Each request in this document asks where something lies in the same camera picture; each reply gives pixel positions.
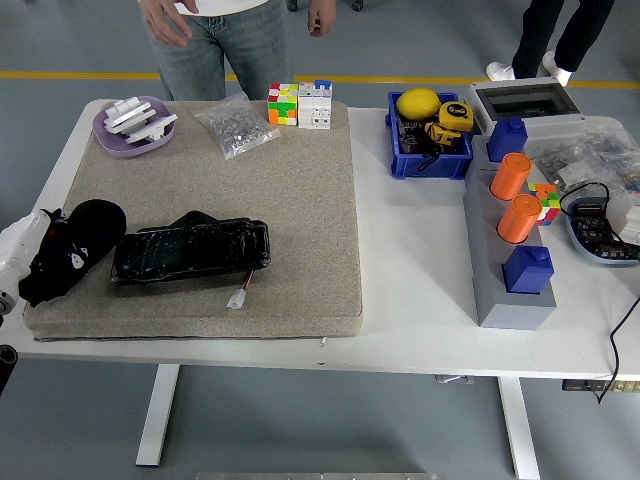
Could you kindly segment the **person's left hand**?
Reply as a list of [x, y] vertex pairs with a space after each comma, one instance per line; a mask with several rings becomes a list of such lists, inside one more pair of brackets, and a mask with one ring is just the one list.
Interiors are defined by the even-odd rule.
[[335, 0], [310, 0], [307, 15], [309, 34], [313, 37], [328, 35], [333, 29], [336, 16]]

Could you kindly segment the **person's right hand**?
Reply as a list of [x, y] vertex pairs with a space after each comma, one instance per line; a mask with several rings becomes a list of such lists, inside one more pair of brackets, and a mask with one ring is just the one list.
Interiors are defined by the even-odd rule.
[[182, 4], [189, 13], [197, 14], [196, 2], [170, 0], [140, 0], [139, 7], [152, 36], [164, 45], [184, 48], [192, 38], [192, 31], [179, 13], [176, 4]]

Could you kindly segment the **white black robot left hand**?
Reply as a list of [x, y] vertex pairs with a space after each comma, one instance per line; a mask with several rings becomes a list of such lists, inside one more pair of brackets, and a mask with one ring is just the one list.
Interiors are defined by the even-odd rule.
[[1, 232], [1, 299], [16, 299], [19, 282], [31, 273], [52, 216], [45, 210], [23, 217]]

